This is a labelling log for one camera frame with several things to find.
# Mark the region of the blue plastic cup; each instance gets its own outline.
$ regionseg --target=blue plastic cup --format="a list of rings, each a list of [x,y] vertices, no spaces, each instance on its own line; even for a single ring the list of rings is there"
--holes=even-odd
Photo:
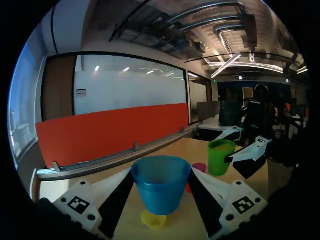
[[[186,160],[174,156],[141,158],[131,167],[144,205],[156,215],[167,215],[178,208],[190,170]]]

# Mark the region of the orange wall panel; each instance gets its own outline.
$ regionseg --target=orange wall panel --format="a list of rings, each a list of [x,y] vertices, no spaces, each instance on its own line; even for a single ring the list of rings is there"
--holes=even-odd
[[[116,154],[188,126],[186,103],[124,108],[52,119],[36,124],[47,167]]]

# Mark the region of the desk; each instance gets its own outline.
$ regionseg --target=desk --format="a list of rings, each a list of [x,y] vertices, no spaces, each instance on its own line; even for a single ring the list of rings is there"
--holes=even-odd
[[[182,138],[164,148],[161,148],[149,154],[148,156],[172,155],[183,158],[190,164],[203,162],[207,165],[207,145],[208,142],[206,141],[191,138]],[[130,167],[133,163],[134,161],[99,173],[63,181],[68,181],[68,186],[70,187],[79,179],[85,179],[88,180],[94,188],[95,182],[101,180],[103,181],[103,179],[112,176],[113,174],[116,174],[117,172],[122,171],[127,167]],[[232,167],[232,164],[230,164],[226,174],[217,177],[217,179],[220,179],[227,183],[231,183],[238,179],[244,180],[246,184],[248,184],[262,197],[267,197],[267,164],[262,166],[260,170],[258,170],[253,176],[246,180]],[[47,182],[42,182],[41,184],[41,197],[46,196],[45,192],[54,191],[54,183],[51,183],[50,189],[46,188],[46,191],[44,191],[45,186],[43,184],[47,184]],[[167,215],[165,227],[162,230],[149,229],[141,222],[140,214],[143,210],[145,210],[144,204],[140,198],[136,185],[133,184],[126,205],[119,219],[118,225],[114,231],[113,239],[207,239],[206,229],[191,193],[188,193],[186,191],[184,192],[179,208],[174,213]]]
[[[200,129],[223,131],[224,129],[230,128],[230,126],[220,126],[219,125],[219,114],[214,116],[214,118],[208,118],[204,120],[202,124],[198,126]]]

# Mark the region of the glass wall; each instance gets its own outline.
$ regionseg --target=glass wall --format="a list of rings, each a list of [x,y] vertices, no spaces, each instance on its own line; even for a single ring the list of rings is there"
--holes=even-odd
[[[211,102],[212,91],[210,80],[188,72],[190,89],[191,123],[198,121],[198,103]]]
[[[36,87],[45,54],[46,48],[37,28],[20,54],[9,93],[8,134],[16,165],[20,156],[36,140]]]
[[[77,57],[74,113],[186,102],[183,70],[137,58]]]

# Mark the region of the plastic cup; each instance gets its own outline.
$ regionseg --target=plastic cup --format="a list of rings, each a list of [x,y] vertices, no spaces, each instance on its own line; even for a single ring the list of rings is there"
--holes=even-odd
[[[178,208],[190,170],[186,160],[174,156],[141,158],[131,167],[144,205],[156,215],[167,215]]]
[[[166,216],[155,215],[148,210],[144,210],[141,213],[141,221],[151,229],[161,229],[166,221]]]
[[[201,163],[201,162],[197,162],[197,163],[193,164],[192,166],[194,168],[200,170],[201,172],[205,172],[206,168],[207,168],[207,166],[205,164]],[[191,192],[191,189],[190,189],[190,186],[189,186],[188,183],[187,183],[186,189],[187,189],[187,192]]]
[[[225,174],[230,165],[224,158],[234,152],[236,144],[226,139],[213,140],[208,143],[208,172],[211,176]]]

